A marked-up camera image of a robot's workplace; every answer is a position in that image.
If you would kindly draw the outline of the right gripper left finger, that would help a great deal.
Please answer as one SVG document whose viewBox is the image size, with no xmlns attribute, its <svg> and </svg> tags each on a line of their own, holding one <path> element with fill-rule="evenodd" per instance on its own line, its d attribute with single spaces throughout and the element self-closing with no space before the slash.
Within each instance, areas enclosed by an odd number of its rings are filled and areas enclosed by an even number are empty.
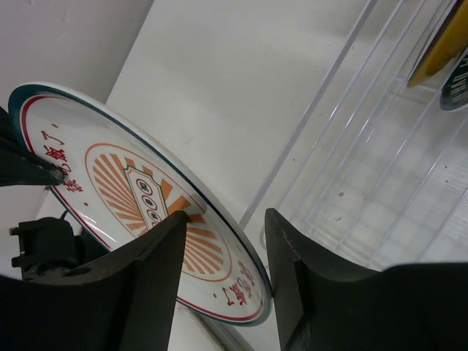
<svg viewBox="0 0 468 351">
<path fill-rule="evenodd" d="M 3 350 L 166 350 L 188 217 L 176 211 L 144 235 L 62 276 L 1 278 Z"/>
</svg>

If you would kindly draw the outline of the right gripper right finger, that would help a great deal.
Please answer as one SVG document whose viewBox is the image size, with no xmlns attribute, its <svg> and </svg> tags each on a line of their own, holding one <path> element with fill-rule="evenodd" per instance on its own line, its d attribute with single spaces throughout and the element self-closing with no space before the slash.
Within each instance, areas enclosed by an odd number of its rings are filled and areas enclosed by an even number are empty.
<svg viewBox="0 0 468 351">
<path fill-rule="evenodd" d="M 465 350 L 467 264 L 375 271 L 306 237 L 276 209 L 265 237 L 283 350 Z"/>
</svg>

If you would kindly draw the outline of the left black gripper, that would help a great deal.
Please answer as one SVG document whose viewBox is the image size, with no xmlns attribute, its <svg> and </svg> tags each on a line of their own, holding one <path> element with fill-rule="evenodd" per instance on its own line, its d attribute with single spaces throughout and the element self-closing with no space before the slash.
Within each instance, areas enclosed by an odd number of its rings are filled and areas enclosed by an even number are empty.
<svg viewBox="0 0 468 351">
<path fill-rule="evenodd" d="M 58 186 L 62 171 L 37 155 L 23 150 L 13 135 L 10 115 L 1 108 L 1 187 Z M 87 230 L 74 234 L 65 219 L 44 217 L 21 222 L 10 229 L 18 239 L 20 254 L 11 260 L 26 282 L 63 276 L 98 259 L 108 250 Z"/>
</svg>

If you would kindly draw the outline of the white plate orange sunburst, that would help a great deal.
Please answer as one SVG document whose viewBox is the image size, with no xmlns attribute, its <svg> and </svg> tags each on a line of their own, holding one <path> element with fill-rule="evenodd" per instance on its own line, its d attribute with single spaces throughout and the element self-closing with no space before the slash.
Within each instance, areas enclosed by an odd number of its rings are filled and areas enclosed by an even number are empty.
<svg viewBox="0 0 468 351">
<path fill-rule="evenodd" d="M 20 146 L 64 173 L 51 192 L 102 246 L 115 250 L 182 211 L 178 302 L 231 325 L 267 320 L 271 284 L 254 247 L 161 143 L 101 102 L 52 83 L 18 86 L 8 112 Z"/>
</svg>

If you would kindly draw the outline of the white plate green lettered rim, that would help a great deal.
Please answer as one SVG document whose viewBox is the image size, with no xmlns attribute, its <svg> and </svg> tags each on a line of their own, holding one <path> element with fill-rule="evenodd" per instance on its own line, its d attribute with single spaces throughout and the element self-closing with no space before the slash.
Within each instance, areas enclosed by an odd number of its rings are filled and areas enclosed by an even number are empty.
<svg viewBox="0 0 468 351">
<path fill-rule="evenodd" d="M 439 106 L 445 112 L 456 112 L 467 108 L 467 49 L 460 55 L 442 87 Z"/>
</svg>

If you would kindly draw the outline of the yellow brown patterned plate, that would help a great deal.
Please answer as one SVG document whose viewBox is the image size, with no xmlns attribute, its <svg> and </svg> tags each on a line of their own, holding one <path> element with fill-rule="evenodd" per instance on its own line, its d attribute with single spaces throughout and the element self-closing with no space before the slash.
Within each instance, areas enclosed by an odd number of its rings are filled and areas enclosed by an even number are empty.
<svg viewBox="0 0 468 351">
<path fill-rule="evenodd" d="M 413 88 L 438 73 L 467 46 L 467 1 L 452 1 L 422 49 L 407 81 Z"/>
</svg>

